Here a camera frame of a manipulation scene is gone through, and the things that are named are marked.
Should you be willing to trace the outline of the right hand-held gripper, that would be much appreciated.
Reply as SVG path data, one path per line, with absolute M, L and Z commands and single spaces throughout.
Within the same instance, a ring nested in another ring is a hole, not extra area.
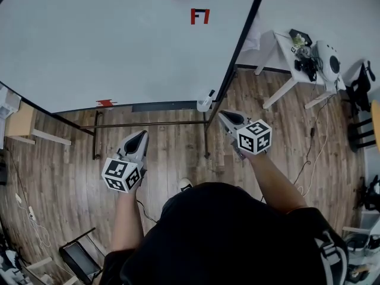
M 271 147 L 273 130 L 262 119 L 253 121 L 244 112 L 234 110 L 219 111 L 218 119 L 240 159 L 245 159 L 245 154 L 257 155 Z

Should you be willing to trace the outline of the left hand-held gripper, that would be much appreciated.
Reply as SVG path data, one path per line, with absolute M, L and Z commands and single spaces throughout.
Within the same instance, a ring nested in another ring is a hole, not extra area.
M 148 132 L 135 132 L 124 138 L 116 153 L 108 157 L 102 170 L 106 186 L 114 191 L 131 193 L 141 185 L 147 171 Z

